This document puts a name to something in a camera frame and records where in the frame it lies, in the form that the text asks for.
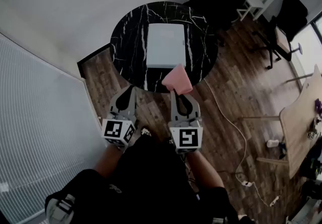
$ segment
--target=white cable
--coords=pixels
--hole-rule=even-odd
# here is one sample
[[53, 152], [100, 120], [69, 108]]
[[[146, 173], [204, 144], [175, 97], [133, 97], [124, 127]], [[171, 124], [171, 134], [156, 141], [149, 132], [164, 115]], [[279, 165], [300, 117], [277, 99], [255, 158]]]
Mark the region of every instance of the white cable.
[[[206, 82], [206, 84], [207, 84], [207, 86], [208, 86], [208, 88], [210, 89], [210, 91], [211, 91], [211, 93], [212, 93], [212, 96], [213, 96], [213, 98], [215, 99], [215, 102], [216, 102], [216, 104], [217, 104], [217, 107], [218, 107], [218, 109], [219, 109], [219, 111], [220, 111], [220, 113], [222, 114], [222, 116], [231, 124], [231, 125], [233, 125], [234, 126], [234, 128], [236, 128], [237, 130], [238, 130], [238, 132], [242, 135], [242, 137], [244, 138], [244, 140], [245, 140], [245, 152], [244, 152], [244, 157], [242, 158], [242, 160], [241, 160], [241, 162], [240, 162], [240, 164], [238, 165], [238, 167], [236, 168], [236, 171], [235, 171], [235, 176], [236, 176], [236, 179], [241, 183], [241, 184], [243, 184], [243, 182], [237, 177], [237, 170], [238, 170], [238, 168], [242, 165], [242, 162], [244, 161], [244, 159], [245, 159], [245, 157], [246, 157], [246, 151], [247, 151], [247, 140], [246, 140], [246, 138], [245, 138], [245, 136], [243, 135], [243, 133], [239, 130], [239, 128], [237, 127], [237, 126], [235, 126], [228, 118], [226, 118], [226, 116], [223, 114], [223, 112], [221, 111], [221, 108], [220, 108], [220, 106], [219, 106], [219, 104], [218, 104], [218, 102], [217, 102], [217, 99], [216, 99], [216, 96], [215, 96], [215, 94], [213, 93], [213, 91], [212, 91], [212, 89], [211, 89], [211, 87], [210, 87], [210, 85], [208, 84], [208, 82], [207, 82], [207, 80], [206, 79], [204, 79], [205, 80], [205, 82]], [[255, 184], [255, 182], [252, 182], [252, 184], [255, 186], [255, 188], [256, 188], [256, 191], [257, 191], [257, 194], [258, 194], [258, 197], [261, 199], [261, 201], [267, 206], [267, 207], [269, 207], [269, 205], [261, 198], [261, 196], [260, 196], [260, 194], [259, 194], [259, 192], [258, 192], [258, 189], [257, 189], [257, 186], [256, 186], [256, 184]]]

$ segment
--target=marble tabletop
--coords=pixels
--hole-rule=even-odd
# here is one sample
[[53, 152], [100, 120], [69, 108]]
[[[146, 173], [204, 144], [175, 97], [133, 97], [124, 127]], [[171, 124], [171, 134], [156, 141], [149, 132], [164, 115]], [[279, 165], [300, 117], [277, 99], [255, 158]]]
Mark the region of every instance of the marble tabletop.
[[202, 15], [175, 2], [139, 6], [119, 21], [111, 37], [110, 51], [113, 65], [120, 75], [141, 89], [168, 92], [161, 81], [171, 69], [146, 67], [148, 25], [152, 23], [184, 25], [186, 72], [192, 85], [205, 78], [217, 58], [216, 35]]

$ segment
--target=folded pink towel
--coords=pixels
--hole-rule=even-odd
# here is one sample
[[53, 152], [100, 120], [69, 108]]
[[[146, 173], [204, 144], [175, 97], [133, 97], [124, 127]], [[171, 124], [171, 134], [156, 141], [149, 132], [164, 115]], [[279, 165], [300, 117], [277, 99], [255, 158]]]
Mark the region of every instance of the folded pink towel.
[[172, 71], [162, 80], [162, 84], [169, 91], [176, 90], [178, 95], [192, 91], [192, 85], [182, 64], [177, 65]]

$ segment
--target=black baseboard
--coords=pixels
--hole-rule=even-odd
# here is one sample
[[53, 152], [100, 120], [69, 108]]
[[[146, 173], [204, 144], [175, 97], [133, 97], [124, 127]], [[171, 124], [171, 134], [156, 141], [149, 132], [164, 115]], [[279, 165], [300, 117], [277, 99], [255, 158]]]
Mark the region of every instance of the black baseboard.
[[81, 61], [77, 62], [77, 66], [79, 69], [80, 76], [85, 79], [85, 74], [82, 68], [82, 64], [84, 64], [87, 60], [91, 59], [92, 57], [96, 56], [98, 53], [101, 53], [103, 50], [106, 50], [111, 46], [110, 43], [106, 44], [102, 48], [99, 48], [98, 50], [94, 51], [93, 53], [89, 54], [87, 57], [83, 58]]

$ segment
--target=person's right arm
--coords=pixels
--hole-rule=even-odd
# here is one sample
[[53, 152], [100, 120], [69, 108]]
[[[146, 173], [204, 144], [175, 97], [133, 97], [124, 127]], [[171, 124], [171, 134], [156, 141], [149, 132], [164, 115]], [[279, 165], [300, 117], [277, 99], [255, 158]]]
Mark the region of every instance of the person's right arm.
[[187, 160], [198, 185], [205, 189], [224, 187], [217, 171], [199, 151], [188, 153]]

